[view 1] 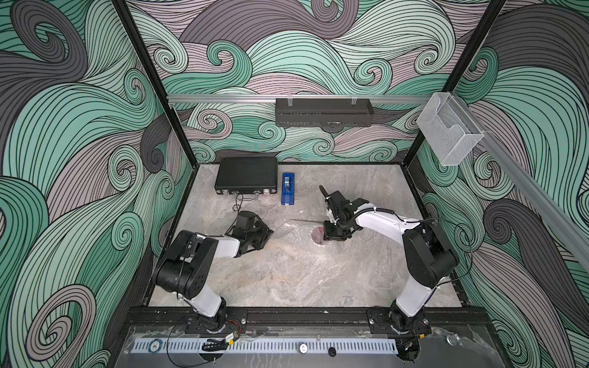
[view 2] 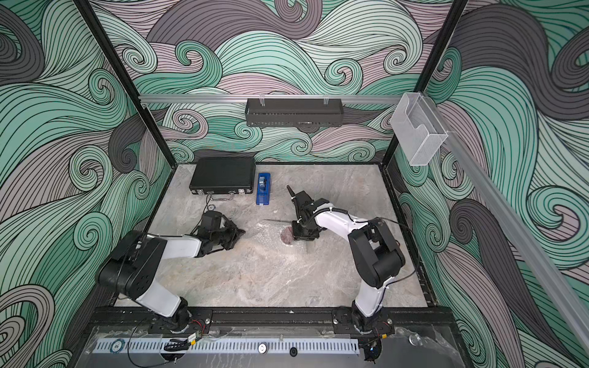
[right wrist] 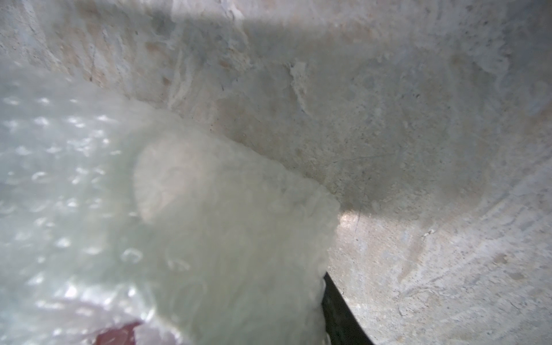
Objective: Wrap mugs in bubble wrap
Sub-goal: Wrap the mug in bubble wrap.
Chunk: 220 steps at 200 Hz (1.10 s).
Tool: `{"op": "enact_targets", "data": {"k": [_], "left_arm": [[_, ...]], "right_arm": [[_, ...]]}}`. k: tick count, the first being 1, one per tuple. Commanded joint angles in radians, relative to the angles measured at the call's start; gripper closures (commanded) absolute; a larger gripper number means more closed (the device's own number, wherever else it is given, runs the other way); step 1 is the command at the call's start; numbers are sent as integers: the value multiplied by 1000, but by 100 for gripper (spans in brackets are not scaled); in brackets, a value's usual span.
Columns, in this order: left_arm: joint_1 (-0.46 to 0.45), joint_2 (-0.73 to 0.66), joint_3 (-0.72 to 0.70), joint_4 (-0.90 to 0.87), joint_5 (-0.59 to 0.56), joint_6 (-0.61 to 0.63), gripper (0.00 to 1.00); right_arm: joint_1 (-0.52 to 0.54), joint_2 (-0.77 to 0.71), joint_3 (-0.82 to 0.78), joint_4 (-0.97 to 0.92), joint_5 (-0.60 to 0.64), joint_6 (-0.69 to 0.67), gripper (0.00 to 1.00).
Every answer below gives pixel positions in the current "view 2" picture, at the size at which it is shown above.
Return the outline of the blue tape dispenser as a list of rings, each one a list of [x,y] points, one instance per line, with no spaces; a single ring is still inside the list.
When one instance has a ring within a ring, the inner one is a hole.
[[[271,193],[271,174],[259,173],[256,192],[257,205],[269,205]]]

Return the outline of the clear bubble wrap sheet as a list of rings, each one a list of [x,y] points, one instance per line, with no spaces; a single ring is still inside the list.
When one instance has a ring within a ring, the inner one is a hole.
[[[290,221],[264,219],[264,241],[273,251],[280,251],[287,255],[312,255],[316,253],[314,241],[296,239],[294,228]]]

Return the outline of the white mug red inside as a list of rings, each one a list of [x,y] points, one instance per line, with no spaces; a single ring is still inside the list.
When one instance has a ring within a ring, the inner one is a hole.
[[[294,235],[291,227],[284,228],[280,233],[280,239],[283,244],[291,245],[294,241]]]

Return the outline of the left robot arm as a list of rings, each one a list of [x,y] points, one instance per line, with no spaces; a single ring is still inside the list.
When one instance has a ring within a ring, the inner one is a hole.
[[[188,328],[192,314],[186,299],[156,280],[161,262],[197,259],[216,251],[231,250],[244,234],[245,230],[232,222],[182,236],[155,236],[132,230],[104,259],[95,280],[100,286],[147,308],[171,333],[180,334]]]

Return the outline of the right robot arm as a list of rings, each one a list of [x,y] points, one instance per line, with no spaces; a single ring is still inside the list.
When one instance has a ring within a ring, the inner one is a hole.
[[[387,286],[395,282],[406,259],[382,218],[362,219],[326,199],[312,199],[305,191],[287,188],[295,208],[291,223],[294,240],[311,242],[330,231],[347,240],[361,283],[351,306],[351,318],[362,334],[373,330]]]

